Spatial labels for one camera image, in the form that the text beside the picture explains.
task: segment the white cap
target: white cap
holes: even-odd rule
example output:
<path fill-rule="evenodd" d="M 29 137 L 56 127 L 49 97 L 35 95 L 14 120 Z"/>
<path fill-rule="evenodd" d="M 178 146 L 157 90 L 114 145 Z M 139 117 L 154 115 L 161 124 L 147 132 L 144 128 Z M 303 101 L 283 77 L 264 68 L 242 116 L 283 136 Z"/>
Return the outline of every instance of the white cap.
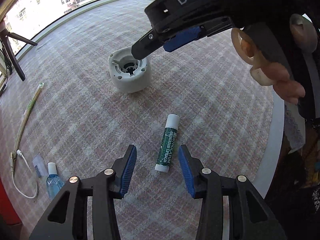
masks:
<path fill-rule="evenodd" d="M 169 114 L 167 123 L 165 124 L 165 127 L 171 127 L 176 130 L 178 130 L 178 125 L 179 125 L 180 117 L 177 116 L 176 114 Z"/>
<path fill-rule="evenodd" d="M 156 171 L 162 171 L 162 172 L 168 172 L 169 171 L 169 167 L 156 164 L 155 170 Z"/>
<path fill-rule="evenodd" d="M 49 173 L 49 175 L 51 175 L 51 174 L 58 175 L 57 167 L 56 167 L 55 163 L 48 163 L 48 173 Z"/>

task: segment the lip balm tube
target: lip balm tube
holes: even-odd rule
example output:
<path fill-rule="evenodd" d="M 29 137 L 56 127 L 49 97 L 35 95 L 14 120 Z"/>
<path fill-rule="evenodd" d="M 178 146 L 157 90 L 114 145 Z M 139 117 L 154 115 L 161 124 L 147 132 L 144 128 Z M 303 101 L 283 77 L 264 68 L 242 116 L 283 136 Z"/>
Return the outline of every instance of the lip balm tube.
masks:
<path fill-rule="evenodd" d="M 176 114 L 169 114 L 167 123 L 165 124 L 162 142 L 159 150 L 158 160 L 156 162 L 156 171 L 168 172 L 174 142 L 177 137 L 178 124 L 180 117 Z"/>

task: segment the white cable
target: white cable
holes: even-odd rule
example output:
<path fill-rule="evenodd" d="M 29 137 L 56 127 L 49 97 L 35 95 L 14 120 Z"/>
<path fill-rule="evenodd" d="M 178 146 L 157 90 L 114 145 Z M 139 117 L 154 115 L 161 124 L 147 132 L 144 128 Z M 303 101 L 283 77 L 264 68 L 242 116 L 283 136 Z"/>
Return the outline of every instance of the white cable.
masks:
<path fill-rule="evenodd" d="M 19 156 L 22 157 L 22 159 L 24 160 L 25 164 L 27 165 L 29 171 L 30 171 L 31 173 L 33 173 L 32 170 L 30 169 L 29 164 L 27 163 L 27 160 L 25 159 L 25 157 L 23 156 L 23 154 L 22 154 L 22 152 L 21 152 L 20 150 L 17 150 L 17 155 L 19 155 Z M 11 172 L 11 175 L 12 175 L 13 185 L 14 185 L 14 187 L 16 188 L 16 190 L 18 190 L 18 192 L 19 192 L 21 195 L 23 195 L 24 197 L 26 197 L 26 198 L 28 198 L 28 199 L 34 199 L 34 198 L 36 198 L 36 196 L 38 195 L 38 183 L 37 183 L 36 179 L 35 179 L 36 193 L 34 194 L 34 196 L 29 197 L 29 196 L 27 196 L 27 195 L 24 195 L 24 194 L 17 188 L 17 186 L 16 186 L 16 184 L 15 184 L 15 182 L 14 182 L 14 171 Z"/>

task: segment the plastic bottle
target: plastic bottle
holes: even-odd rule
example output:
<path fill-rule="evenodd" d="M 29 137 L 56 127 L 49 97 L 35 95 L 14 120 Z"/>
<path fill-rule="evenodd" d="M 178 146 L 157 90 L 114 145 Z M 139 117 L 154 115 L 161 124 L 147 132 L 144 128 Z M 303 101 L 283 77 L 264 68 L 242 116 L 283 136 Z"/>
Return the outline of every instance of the plastic bottle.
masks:
<path fill-rule="evenodd" d="M 59 190 L 63 187 L 64 182 L 57 173 L 57 167 L 55 163 L 48 163 L 49 177 L 47 178 L 47 192 L 51 200 L 57 195 Z"/>

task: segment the blue gripper pad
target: blue gripper pad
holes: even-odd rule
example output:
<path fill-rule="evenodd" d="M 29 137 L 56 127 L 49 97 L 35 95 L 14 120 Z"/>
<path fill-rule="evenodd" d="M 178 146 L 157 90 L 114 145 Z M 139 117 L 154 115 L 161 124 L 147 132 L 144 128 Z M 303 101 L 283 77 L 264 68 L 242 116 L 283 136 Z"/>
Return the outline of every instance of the blue gripper pad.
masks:
<path fill-rule="evenodd" d="M 174 38 L 167 41 L 163 48 L 167 52 L 173 52 L 174 50 L 198 39 L 201 29 L 199 26 L 191 27 L 176 34 Z"/>
<path fill-rule="evenodd" d="M 120 183 L 120 195 L 124 197 L 126 193 L 128 193 L 132 173 L 134 166 L 136 165 L 137 160 L 137 148 L 134 146 L 131 150 L 129 159 L 127 161 L 127 164 L 124 168 L 122 177 L 121 177 L 121 183 Z"/>
<path fill-rule="evenodd" d="M 195 184 L 194 184 L 191 169 L 188 164 L 188 160 L 186 159 L 181 146 L 179 147 L 179 151 L 178 151 L 178 159 L 180 162 L 180 166 L 182 169 L 182 174 L 184 177 L 184 181 L 186 183 L 187 190 L 190 193 L 191 197 L 194 198 L 196 196 Z"/>

